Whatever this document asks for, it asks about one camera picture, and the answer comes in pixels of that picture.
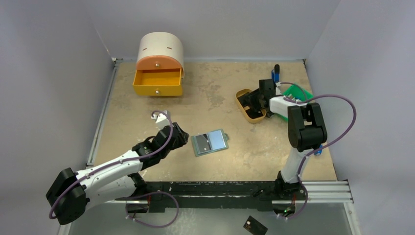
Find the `green card holder wallet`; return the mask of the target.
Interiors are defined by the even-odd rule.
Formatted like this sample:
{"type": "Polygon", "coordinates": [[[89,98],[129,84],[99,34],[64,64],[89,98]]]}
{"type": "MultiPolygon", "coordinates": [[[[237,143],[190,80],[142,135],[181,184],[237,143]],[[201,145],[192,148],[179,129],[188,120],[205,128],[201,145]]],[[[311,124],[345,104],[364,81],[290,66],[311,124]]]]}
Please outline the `green card holder wallet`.
{"type": "Polygon", "coordinates": [[[195,136],[197,136],[199,134],[197,134],[195,136],[191,136],[191,142],[192,142],[194,154],[195,154],[196,157],[228,149],[228,147],[229,147],[229,145],[228,145],[229,136],[228,136],[227,133],[224,132],[223,129],[210,131],[210,132],[207,132],[207,134],[208,134],[208,137],[209,137],[209,142],[210,142],[212,150],[209,151],[209,152],[202,153],[202,154],[199,154],[197,152],[197,146],[196,146],[196,141],[195,141],[195,136]]]}

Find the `black card dropped off table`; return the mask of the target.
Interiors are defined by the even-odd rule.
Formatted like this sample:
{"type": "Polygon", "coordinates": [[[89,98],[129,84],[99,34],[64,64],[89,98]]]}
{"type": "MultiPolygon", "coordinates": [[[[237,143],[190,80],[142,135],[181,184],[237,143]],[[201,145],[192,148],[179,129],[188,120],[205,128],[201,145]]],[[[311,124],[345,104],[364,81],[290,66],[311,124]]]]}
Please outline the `black card dropped off table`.
{"type": "Polygon", "coordinates": [[[267,227],[265,227],[252,216],[247,218],[243,228],[250,232],[252,235],[265,235],[268,231],[267,227]]]}

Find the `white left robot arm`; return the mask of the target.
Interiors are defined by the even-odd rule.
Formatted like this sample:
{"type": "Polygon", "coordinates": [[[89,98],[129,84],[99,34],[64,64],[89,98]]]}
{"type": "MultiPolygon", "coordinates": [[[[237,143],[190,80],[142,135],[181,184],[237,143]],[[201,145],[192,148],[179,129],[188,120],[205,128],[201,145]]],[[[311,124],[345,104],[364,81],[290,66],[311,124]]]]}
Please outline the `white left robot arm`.
{"type": "Polygon", "coordinates": [[[170,151],[186,145],[188,138],[189,134],[174,122],[109,162],[77,172],[62,170],[46,193],[51,206],[49,218],[66,225],[111,200],[150,201],[157,194],[168,196],[160,189],[149,188],[139,171],[158,164],[170,151]]]}

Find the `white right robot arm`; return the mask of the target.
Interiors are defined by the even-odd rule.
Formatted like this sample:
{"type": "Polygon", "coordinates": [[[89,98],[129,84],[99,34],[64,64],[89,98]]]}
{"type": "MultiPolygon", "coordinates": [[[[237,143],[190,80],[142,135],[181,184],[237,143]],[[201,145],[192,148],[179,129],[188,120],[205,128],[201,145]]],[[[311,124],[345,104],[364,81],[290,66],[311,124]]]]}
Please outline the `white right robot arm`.
{"type": "Polygon", "coordinates": [[[300,187],[307,157],[326,142],[327,131],[318,103],[289,98],[281,94],[277,86],[272,79],[262,79],[258,89],[239,96],[237,100],[249,120],[272,115],[287,118],[288,140],[292,148],[275,185],[276,196],[287,199],[295,188],[300,187]]]}

